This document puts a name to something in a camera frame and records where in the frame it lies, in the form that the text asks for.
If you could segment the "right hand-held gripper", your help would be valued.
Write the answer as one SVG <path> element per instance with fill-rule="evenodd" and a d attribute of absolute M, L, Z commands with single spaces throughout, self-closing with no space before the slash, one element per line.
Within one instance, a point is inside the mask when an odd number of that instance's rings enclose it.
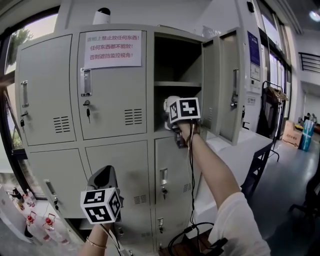
<path fill-rule="evenodd" d="M 189 147 L 201 118 L 197 97 L 174 97 L 169 103 L 169 128 L 175 132 L 174 140 L 179 148 Z M 189 124 L 189 135 L 184 139 L 180 123 Z"/>

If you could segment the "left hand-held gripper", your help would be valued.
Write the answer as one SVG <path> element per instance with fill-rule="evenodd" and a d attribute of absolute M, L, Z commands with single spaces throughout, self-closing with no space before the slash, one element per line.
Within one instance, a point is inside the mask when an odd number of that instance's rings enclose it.
<path fill-rule="evenodd" d="M 80 194 L 81 209 L 92 225 L 120 222 L 123 202 L 116 172 L 111 165 L 96 171 Z"/>

